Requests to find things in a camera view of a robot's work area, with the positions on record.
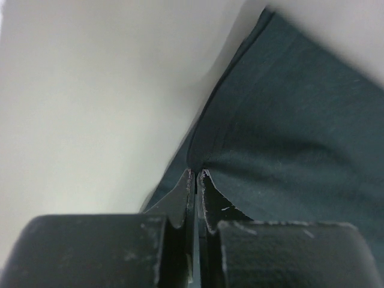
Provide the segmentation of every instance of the scratch mark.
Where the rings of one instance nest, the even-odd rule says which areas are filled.
[[[148,219],[149,222],[160,222],[161,221],[161,218],[160,217],[151,217]]]
[[[307,229],[303,229],[302,231],[303,231],[309,238],[314,239],[314,235],[313,235],[311,232],[309,232]]]
[[[223,269],[224,272],[227,272],[227,254],[226,254],[226,248],[224,245],[221,247],[221,268]]]
[[[33,234],[35,233],[37,230],[39,230],[39,228],[42,226],[42,224],[39,222],[39,221],[33,221],[31,224],[30,224],[30,227],[29,227],[29,232],[30,234]]]
[[[220,229],[224,229],[224,228],[229,227],[229,224],[228,224],[228,222],[221,220],[221,221],[217,224],[217,227],[220,228]]]
[[[149,236],[150,238],[152,238],[152,240],[153,240],[153,248],[154,248],[154,249],[157,249],[159,243],[158,243],[158,239],[157,239],[157,238],[158,238],[158,235],[157,235],[157,231],[156,231],[156,229],[149,228],[149,229],[147,230],[147,233],[148,233],[148,236]]]
[[[301,225],[301,226],[309,226],[309,222],[304,222],[304,221],[288,221],[287,222],[290,225]]]
[[[73,258],[73,251],[74,249],[73,248],[68,248],[66,249],[63,257],[60,259],[60,263],[59,263],[59,269],[63,268],[63,267],[69,267],[70,265],[70,262]]]
[[[249,234],[252,234],[252,235],[257,235],[257,232],[255,230],[252,230],[252,229],[249,229],[249,228],[246,228],[245,226],[237,223],[237,222],[233,222],[233,225],[235,225],[237,228],[239,228],[240,230],[243,230],[245,232],[248,232]]]

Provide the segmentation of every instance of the white background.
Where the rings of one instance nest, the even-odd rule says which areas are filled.
[[[382,1],[269,3],[384,84]],[[8,0],[0,266],[36,215],[137,212],[265,4]]]

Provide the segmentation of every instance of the dark green fabric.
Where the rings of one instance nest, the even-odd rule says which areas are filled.
[[[238,61],[241,59],[241,56],[248,50],[248,48],[254,43],[255,39],[262,33],[263,29],[267,26],[268,22],[272,19],[272,15],[273,15],[272,13],[268,11],[264,11],[264,13],[259,18],[257,26],[253,29],[252,33],[247,37],[247,39],[245,39],[242,42],[238,51],[234,55],[230,64],[228,65],[227,69],[225,70],[223,75],[220,77],[220,80],[216,84],[211,94],[211,97],[209,98],[203,110],[200,120],[202,116],[205,114],[206,109],[209,107],[209,104],[213,99],[213,96],[215,95],[217,89],[220,88],[222,82],[225,81],[227,75],[231,72],[233,67],[235,67]],[[195,130],[196,130],[196,125],[191,129],[191,132],[185,139],[185,142],[182,144],[179,151],[176,153],[174,159],[172,160],[170,166],[166,170],[163,178],[161,179],[154,193],[150,196],[148,201],[146,201],[143,204],[143,207],[142,207],[143,211],[148,210],[150,207],[156,204],[161,198],[163,198],[176,185],[183,171],[188,168],[187,154],[188,154],[188,149],[189,149],[191,140],[194,136]]]
[[[236,54],[187,163],[256,220],[353,223],[384,275],[384,92],[280,16]]]

